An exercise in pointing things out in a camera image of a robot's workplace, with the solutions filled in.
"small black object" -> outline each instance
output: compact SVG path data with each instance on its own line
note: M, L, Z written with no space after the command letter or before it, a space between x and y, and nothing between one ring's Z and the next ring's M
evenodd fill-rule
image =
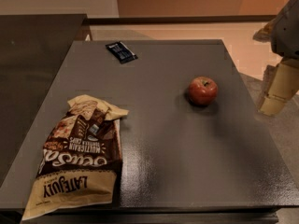
M129 63L137 59L137 55L132 53L122 42L107 44L106 48L117 58L121 63Z

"tile floor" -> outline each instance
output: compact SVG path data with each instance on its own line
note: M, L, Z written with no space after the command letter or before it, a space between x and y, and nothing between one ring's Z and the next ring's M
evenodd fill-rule
M172 40L172 39L222 39L238 71L258 80L263 79L265 67L276 65L281 58L274 54L269 43L252 39L255 32L267 22L201 23L201 24L157 24L157 25L105 25L92 26L93 40ZM292 100L289 108L299 110L299 96ZM278 149L299 187L299 143L291 142ZM299 223L299 209L278 211L279 224Z

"gray tabletop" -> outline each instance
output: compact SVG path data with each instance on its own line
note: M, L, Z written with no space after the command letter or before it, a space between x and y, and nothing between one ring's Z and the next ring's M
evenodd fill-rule
M0 186L85 18L0 16Z
M0 189L0 208L24 208L42 145L67 100L80 94L130 110L121 120L123 168L112 210L299 205L298 189L220 40L124 41L139 57L127 64L107 43L73 43ZM185 97L197 76L219 85L206 108Z

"apple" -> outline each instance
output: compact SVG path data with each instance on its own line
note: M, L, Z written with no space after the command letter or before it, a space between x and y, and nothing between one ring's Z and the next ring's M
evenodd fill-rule
M197 77L188 87L188 97L195 105L210 105L217 97L218 86L209 77Z

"floor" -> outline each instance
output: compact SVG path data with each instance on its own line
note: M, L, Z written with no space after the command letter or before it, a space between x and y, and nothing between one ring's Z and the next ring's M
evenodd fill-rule
M268 42L258 42L253 35L263 28L267 22L244 23L202 23L202 24L157 24L157 25L107 25L92 26L93 40L172 40L172 39L222 39L228 49L238 71L243 74L244 81L249 84L259 84L263 80L265 67L276 65L281 58L274 54ZM286 121L292 114L292 126L286 129L286 143L277 143L282 158L299 187L299 145L297 131L294 125L299 125L299 96L296 95L283 111L284 113L266 122L270 124L272 135L276 134L276 123ZM299 223L299 209L280 209L277 212L279 224Z

